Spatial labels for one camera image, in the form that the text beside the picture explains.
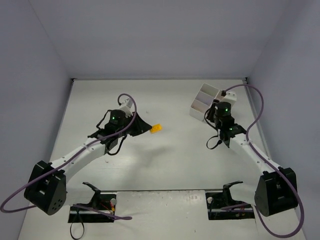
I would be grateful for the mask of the yellow half-round lego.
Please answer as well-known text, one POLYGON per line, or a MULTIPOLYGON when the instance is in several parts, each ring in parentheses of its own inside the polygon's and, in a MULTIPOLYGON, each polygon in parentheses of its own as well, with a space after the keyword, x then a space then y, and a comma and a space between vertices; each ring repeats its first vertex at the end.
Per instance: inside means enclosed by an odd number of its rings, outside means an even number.
POLYGON ((162 129, 163 129, 162 125, 158 123, 158 124, 153 125, 152 128, 149 130, 149 132, 151 134, 154 134, 154 133, 161 131, 162 129))

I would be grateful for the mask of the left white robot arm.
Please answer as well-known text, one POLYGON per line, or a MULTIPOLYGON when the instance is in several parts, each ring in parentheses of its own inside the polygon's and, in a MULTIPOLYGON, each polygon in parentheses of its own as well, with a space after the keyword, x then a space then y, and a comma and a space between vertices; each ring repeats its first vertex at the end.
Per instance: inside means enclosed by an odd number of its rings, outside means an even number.
POLYGON ((111 110, 104 127, 88 136, 87 141, 65 156, 46 163, 39 161, 32 170, 24 198, 51 216, 62 207, 73 205, 68 195, 67 184, 92 161, 109 154, 121 146, 127 136, 136 137, 153 127, 136 112, 126 114, 124 110, 111 110))

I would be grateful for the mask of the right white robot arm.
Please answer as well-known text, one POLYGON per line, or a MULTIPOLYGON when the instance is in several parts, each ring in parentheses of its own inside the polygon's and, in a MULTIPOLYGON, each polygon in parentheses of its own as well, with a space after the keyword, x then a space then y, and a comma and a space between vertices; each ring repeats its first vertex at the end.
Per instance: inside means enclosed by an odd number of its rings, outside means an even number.
POLYGON ((290 168, 283 168, 264 154, 252 141, 247 139, 247 131, 231 115, 231 104, 214 100, 205 113, 205 119, 217 130, 217 144, 224 144, 241 160, 248 164, 258 180, 253 184, 242 180, 226 183, 222 192, 228 206, 237 202, 257 207, 265 217, 281 213, 298 206, 294 192, 297 178, 290 168))

